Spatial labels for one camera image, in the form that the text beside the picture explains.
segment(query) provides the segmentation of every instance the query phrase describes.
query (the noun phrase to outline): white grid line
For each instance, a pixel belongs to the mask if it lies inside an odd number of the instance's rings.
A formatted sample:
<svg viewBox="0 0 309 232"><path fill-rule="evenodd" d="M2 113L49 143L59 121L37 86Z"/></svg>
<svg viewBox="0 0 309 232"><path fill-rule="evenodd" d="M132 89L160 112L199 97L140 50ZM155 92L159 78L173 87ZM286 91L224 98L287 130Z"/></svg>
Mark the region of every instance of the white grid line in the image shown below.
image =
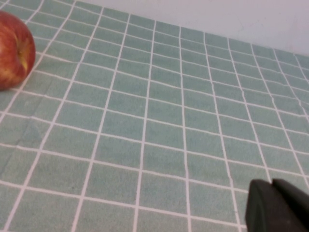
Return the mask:
<svg viewBox="0 0 309 232"><path fill-rule="evenodd" d="M275 107L275 109L276 109L276 113L277 113L278 119L279 119L279 121L280 121L280 124L281 124L283 130L284 130L284 134L285 134L285 136L286 136L286 138L287 138L287 141L288 141L288 143L289 143L289 146L290 146L290 148L292 149L294 158L295 158L295 160L296 160L296 162L297 162L297 165L298 165L298 167L299 167L299 169L300 169L300 172L301 172L301 174L303 175L303 178L304 178L304 180L305 180L305 183L306 183L307 187L309 188L308 180L307 180L307 178L306 178L306 176L305 176L305 174L304 174L303 168L302 168L302 166L301 166L301 164L300 164L300 162L299 162L299 160L298 160L298 158L297 158L297 154L296 154L296 152L295 152L295 150L294 150L294 147L293 147L293 145L292 145L292 143L291 143L291 140L290 140L290 137L289 137L289 135L288 135L288 133L287 133L287 130L285 129L284 123L282 122L282 119L281 119L280 113L279 113L279 111L278 111L278 109L277 109L277 106L276 106L276 104L275 104L274 98L272 97L272 95L271 95L271 93L270 93L270 91L269 91L269 89L268 89L268 86L267 86L267 84L266 84L264 78L263 78L263 81L264 81L264 83L265 83L265 86L266 86L267 91L269 92L269 94L270 94L270 96L271 96L272 103L273 103L273 105L274 105L274 107Z"/></svg>
<svg viewBox="0 0 309 232"><path fill-rule="evenodd" d="M205 51L206 51L207 63L209 64L206 42L205 42L205 33L203 33L203 41L204 41L204 46L205 46ZM211 81L211 88L212 88L212 92L213 92L215 111L216 111L216 114L217 114L217 121L218 121L219 133L220 133L220 138L221 138L221 146L222 146L223 156L224 156L224 159L225 159L226 172L227 172L227 175L228 175L228 178L229 178L229 181L230 181L230 186L231 186L231 195L232 195L233 207L234 207L234 211L235 211L235 218L236 218L236 222L237 222L237 225L238 225L238 232L241 232L240 219L239 219L238 207L237 207L235 190L234 190L234 183L233 183L233 178L231 176L229 164L228 164L228 161L227 161L225 143L224 143L224 139L223 139L223 133L222 133L222 129L221 129L221 122L220 122L217 100L216 100L216 94L215 94L215 91L214 91L214 84L212 82L211 71L210 71L209 67L208 67L208 73L209 73L209 77L210 77L210 81Z"/></svg>
<svg viewBox="0 0 309 232"><path fill-rule="evenodd" d="M144 165L144 148L145 148L146 126L147 126L147 116L148 116L150 79L151 79L151 70L152 70L152 62L153 62L154 40L155 40L154 34L155 33L153 33L151 55L150 55L150 67L149 67L148 80L147 80L147 93L146 93L145 113L144 113L144 118L143 118L143 131L142 131L141 148L140 148L140 168L139 168L139 177L138 177L136 198L135 198L136 208L134 211L133 232L137 231L138 217L139 217L140 189L141 189L142 170L143 170L143 165Z"/></svg>
<svg viewBox="0 0 309 232"><path fill-rule="evenodd" d="M41 1L41 4L40 4L39 8L38 8L35 12L38 12L38 11L40 10L40 7L43 5L43 2L44 2L44 0ZM69 14L68 14L68 16L67 16L67 19L69 18L70 14L72 13L75 3L76 3L76 1L74 1L73 5L72 5L72 7L71 7L71 10L70 10L70 12L69 12ZM51 43L53 42L53 40L56 38L56 36L57 36L57 35L59 34L59 32L61 31L61 29L62 29L62 27L64 26L65 22L66 22L66 20L65 20L65 21L62 23L62 25L59 27L58 31L56 32L56 34L54 35L53 39L50 41L50 43L48 44L48 46L46 47L46 49L44 50L43 54L46 53L47 49L49 48L49 46L51 45ZM33 70L34 70L34 69L38 66L38 64L41 62L42 58L43 58L43 56L40 57L39 61L37 62L37 65L33 68ZM18 91L16 92L16 94L14 95L15 98L13 97L12 100L10 101L8 107L5 109L5 112L6 112L6 113L7 113L7 112L9 111L9 109L11 108L11 106L12 106L14 100L16 99L17 95L20 93L20 91L21 91L21 90L23 89L23 87L26 85L26 82L27 82L27 80L25 80L25 81L23 82L22 86L19 88L19 90L18 90ZM5 115L5 114L2 114L2 116L1 116L1 118L0 118L0 122L3 120L4 115ZM44 143L45 143L45 141L46 141L46 139L47 139L47 137L48 137L49 132L47 131L45 137L43 138L42 143L41 143L41 145L40 145L40 149L43 148ZM32 176L32 173L33 173L33 171L34 171L34 168L35 168L35 166L36 166L36 164L37 164L37 162L38 162L38 160L39 160L40 154L41 154L41 151L37 153L36 158L35 158L35 160L33 161L33 164L32 164L32 166L31 166L31 168L30 168L30 170L29 170L29 172L28 172L28 174L27 174L27 177L26 177L26 179L25 179L25 181L24 181L23 187L21 188L21 191L19 192L18 197L17 197L17 199L16 199L16 201L15 201L15 203L14 203L14 206L13 206L13 208L12 208L10 214L9 214L9 217L8 217L8 219L7 219L7 221L6 221L5 225L4 225L4 230L5 230L5 231L8 231L8 229L9 229L9 227L10 227L10 224L11 224L11 222L12 222L12 220L13 220L13 217L14 217L14 215L15 215L15 212L16 212L18 206L19 206L19 203L20 203L20 201L21 201L23 195L24 195L25 189L26 189L26 187L27 187L27 185L28 185L28 183L29 183L29 181L30 181L30 178L31 178L31 176Z"/></svg>
<svg viewBox="0 0 309 232"><path fill-rule="evenodd" d="M230 55L232 56L232 53L231 53L231 50L230 50L230 42L229 42L229 40L227 40L227 46L228 46L228 48L229 48L229 53L230 53ZM237 82L238 82L238 84L239 84L239 86L240 86L240 89L241 89L242 98L243 98L243 100L244 100L244 102L245 102L245 107L246 107L247 115L248 115L248 117L249 117L249 122L250 122L250 124L251 124L252 130L253 130L253 133L254 133L254 138L255 138L255 140L256 140L257 147L258 147L258 149L259 149L260 157L261 157L261 160L262 160L262 162L263 162L263 166L265 167L267 179L268 179L268 181L271 183L271 178L270 178L270 174L269 174L269 171L268 171L268 168L267 168L267 164L266 164L266 161L265 161L265 158L264 158L262 149L261 149L260 141L259 141L259 138L258 138L258 136L257 136L257 133L256 133L256 130L255 130L253 121L252 121L252 119L251 119L251 114L250 114L250 111L249 111L249 107L248 107L248 105L247 105L247 100L246 100L246 98L245 98L245 93L244 93L244 91L243 91L243 89L242 89L242 87L241 87L241 84L240 84L240 81L239 81L239 77L238 77L238 73L237 73L235 64L234 64L234 62L233 62L233 58L232 58L232 64L233 64L233 68L234 68L234 70L235 70Z"/></svg>
<svg viewBox="0 0 309 232"><path fill-rule="evenodd" d="M180 57L180 75L181 75L181 91L182 91L182 129L183 129L183 149L184 149L184 169L185 169L185 180L186 180L186 208L188 215L188 232L192 231L191 223L191 206L190 206L190 186L189 186L189 169L188 169L188 154L187 154L187 140L186 140L186 129L185 129L185 117L184 117L184 90L183 90L183 65L182 65L182 50L181 50L181 31L179 28L179 57Z"/></svg>

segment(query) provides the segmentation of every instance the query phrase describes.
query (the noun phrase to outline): black object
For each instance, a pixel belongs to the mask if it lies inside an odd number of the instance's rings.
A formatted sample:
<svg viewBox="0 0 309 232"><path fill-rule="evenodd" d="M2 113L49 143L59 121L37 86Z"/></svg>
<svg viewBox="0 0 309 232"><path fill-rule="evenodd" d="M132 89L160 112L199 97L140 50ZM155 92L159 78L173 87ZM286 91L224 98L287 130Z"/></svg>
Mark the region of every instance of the black object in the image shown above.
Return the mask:
<svg viewBox="0 0 309 232"><path fill-rule="evenodd" d="M248 232L309 232L309 196L282 179L252 180L246 224Z"/></svg>

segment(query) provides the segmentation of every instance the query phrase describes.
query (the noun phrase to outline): apple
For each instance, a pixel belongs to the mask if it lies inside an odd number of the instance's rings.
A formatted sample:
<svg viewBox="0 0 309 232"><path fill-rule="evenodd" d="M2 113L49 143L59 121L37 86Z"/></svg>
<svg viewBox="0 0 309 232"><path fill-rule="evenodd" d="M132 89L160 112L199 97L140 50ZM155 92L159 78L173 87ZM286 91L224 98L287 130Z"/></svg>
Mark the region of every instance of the apple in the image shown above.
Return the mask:
<svg viewBox="0 0 309 232"><path fill-rule="evenodd" d="M28 27L16 16L0 11L0 90L22 83L34 60L35 44Z"/></svg>

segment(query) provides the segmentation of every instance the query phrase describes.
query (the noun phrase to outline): fabric surface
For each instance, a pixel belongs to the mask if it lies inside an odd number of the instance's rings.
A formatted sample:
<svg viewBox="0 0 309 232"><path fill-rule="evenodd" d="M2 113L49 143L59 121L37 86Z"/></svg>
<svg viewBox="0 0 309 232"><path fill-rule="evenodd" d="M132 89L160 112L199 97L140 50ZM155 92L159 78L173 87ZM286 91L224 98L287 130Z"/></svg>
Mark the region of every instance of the fabric surface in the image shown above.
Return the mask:
<svg viewBox="0 0 309 232"><path fill-rule="evenodd" d="M72 0L0 0L36 64L0 92L0 231L245 232L309 192L309 58Z"/></svg>

